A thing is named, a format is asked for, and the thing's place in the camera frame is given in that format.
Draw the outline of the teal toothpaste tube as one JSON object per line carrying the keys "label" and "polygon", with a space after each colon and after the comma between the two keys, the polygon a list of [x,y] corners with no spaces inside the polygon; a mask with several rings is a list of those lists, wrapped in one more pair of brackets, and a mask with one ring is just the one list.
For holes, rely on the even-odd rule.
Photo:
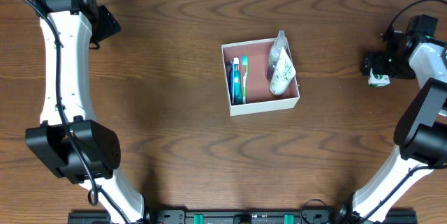
{"label": "teal toothpaste tube", "polygon": [[240,60],[238,57],[233,59],[233,104],[242,104],[242,84],[240,76]]}

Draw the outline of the white leaf-print lotion tube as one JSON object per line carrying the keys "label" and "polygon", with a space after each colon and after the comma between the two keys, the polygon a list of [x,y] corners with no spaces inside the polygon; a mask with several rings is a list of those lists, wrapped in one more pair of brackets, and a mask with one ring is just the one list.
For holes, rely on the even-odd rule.
{"label": "white leaf-print lotion tube", "polygon": [[279,59],[270,81],[270,93],[274,96],[284,94],[295,75],[296,70],[291,58],[287,54],[287,51],[281,48]]}

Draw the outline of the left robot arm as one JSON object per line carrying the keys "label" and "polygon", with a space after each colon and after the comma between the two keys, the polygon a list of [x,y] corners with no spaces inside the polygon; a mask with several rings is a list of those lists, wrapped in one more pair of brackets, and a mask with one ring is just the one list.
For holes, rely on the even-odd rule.
{"label": "left robot arm", "polygon": [[40,124],[25,132],[30,150],[53,175],[85,188],[111,223],[143,223],[145,200],[120,168],[117,134],[96,118],[89,52],[120,31],[97,0],[32,0],[45,41],[45,99]]}

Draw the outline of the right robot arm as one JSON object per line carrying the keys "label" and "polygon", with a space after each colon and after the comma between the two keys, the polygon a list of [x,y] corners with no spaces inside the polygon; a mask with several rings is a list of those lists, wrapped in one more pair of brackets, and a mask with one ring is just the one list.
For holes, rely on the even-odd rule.
{"label": "right robot arm", "polygon": [[437,18],[417,15],[406,31],[388,27],[384,51],[367,52],[361,72],[370,83],[416,79],[420,91],[398,121],[392,153],[373,178],[344,203],[336,223],[381,223],[419,179],[446,168],[446,43],[434,32]]}

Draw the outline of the blue disposable razor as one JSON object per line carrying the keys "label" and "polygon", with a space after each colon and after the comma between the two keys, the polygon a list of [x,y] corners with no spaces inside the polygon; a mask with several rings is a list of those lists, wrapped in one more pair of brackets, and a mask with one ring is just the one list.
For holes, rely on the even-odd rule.
{"label": "blue disposable razor", "polygon": [[230,96],[230,104],[233,104],[233,60],[227,63],[227,67],[229,67],[228,73],[228,92]]}

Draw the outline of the clear pump soap bottle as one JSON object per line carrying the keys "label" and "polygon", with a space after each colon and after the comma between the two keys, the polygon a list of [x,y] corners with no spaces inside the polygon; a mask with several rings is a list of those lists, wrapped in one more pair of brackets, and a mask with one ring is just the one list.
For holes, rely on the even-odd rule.
{"label": "clear pump soap bottle", "polygon": [[266,78],[269,82],[272,79],[282,49],[288,49],[288,41],[286,39],[284,30],[279,31],[278,36],[276,37],[272,47],[270,48],[268,68],[266,73]]}

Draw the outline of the green white toothbrush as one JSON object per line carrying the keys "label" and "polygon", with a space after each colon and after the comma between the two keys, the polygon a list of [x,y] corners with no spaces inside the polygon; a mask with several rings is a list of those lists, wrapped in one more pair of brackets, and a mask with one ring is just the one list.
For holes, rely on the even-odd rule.
{"label": "green white toothbrush", "polygon": [[247,55],[242,56],[242,65],[245,67],[244,75],[242,77],[242,103],[247,103],[247,79],[249,74],[249,60]]}

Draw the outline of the green soap bar pack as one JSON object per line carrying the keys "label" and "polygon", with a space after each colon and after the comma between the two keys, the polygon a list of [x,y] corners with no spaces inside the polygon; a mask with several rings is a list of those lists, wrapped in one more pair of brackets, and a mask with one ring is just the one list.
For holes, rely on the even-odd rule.
{"label": "green soap bar pack", "polygon": [[368,85],[370,87],[385,87],[390,84],[390,78],[388,75],[374,74],[371,68],[368,75]]}

